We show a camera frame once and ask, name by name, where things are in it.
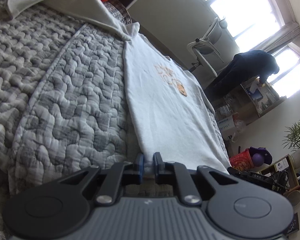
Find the purple ball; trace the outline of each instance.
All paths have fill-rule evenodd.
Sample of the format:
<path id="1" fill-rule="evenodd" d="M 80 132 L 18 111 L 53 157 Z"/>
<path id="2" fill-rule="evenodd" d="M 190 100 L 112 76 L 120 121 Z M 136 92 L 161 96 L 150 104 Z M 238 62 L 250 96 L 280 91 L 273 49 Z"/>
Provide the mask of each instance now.
<path id="1" fill-rule="evenodd" d="M 265 158 L 260 153 L 255 153 L 252 155 L 252 162 L 255 167 L 260 167 L 262 164 L 265 163 Z"/>

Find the round black disc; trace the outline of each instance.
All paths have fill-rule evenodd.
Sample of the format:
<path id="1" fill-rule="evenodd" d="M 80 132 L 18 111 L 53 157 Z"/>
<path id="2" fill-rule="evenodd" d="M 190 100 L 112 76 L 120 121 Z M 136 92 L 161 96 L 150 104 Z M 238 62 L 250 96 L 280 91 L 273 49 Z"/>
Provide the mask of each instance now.
<path id="1" fill-rule="evenodd" d="M 25 239 L 55 239 L 79 228 L 90 205 L 73 185 L 47 184 L 7 201 L 3 219 L 11 232 Z"/>
<path id="2" fill-rule="evenodd" d="M 209 201 L 207 214 L 218 227 L 233 236 L 263 239 L 282 233 L 291 223 L 293 208 L 285 197 L 255 185 L 244 191 L 227 190 Z"/>

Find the metal screw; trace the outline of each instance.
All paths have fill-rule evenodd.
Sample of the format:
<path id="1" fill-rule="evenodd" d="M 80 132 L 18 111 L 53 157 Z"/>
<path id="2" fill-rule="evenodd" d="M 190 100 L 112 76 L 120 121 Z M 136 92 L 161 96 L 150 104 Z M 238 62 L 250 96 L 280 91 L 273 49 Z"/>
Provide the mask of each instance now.
<path id="1" fill-rule="evenodd" d="M 196 204 L 200 201 L 200 198 L 194 195 L 185 196 L 185 201 L 189 204 Z"/>
<path id="2" fill-rule="evenodd" d="M 97 202 L 100 204 L 109 204 L 112 202 L 112 197 L 108 195 L 101 195 L 97 197 Z"/>

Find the person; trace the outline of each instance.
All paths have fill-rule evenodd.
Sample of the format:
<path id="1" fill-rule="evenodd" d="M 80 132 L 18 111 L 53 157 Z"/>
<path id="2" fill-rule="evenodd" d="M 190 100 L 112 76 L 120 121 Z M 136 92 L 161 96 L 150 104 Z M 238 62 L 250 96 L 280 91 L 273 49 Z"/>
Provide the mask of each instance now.
<path id="1" fill-rule="evenodd" d="M 251 50 L 234 55 L 233 60 L 204 90 L 209 101 L 220 99 L 242 82 L 259 76 L 259 85 L 271 74 L 277 74 L 279 66 L 275 58 L 262 50 Z"/>

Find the window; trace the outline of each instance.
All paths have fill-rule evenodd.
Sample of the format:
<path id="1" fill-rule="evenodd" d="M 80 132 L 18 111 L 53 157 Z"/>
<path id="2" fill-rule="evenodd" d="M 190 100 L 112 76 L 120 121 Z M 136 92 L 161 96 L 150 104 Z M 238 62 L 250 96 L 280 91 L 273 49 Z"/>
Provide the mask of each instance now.
<path id="1" fill-rule="evenodd" d="M 268 0 L 206 1 L 219 18 L 226 17 L 240 52 L 252 49 L 280 29 Z"/>
<path id="2" fill-rule="evenodd" d="M 274 57 L 280 71 L 269 76 L 267 81 L 280 97 L 288 98 L 300 89 L 300 56 L 287 47 Z"/>

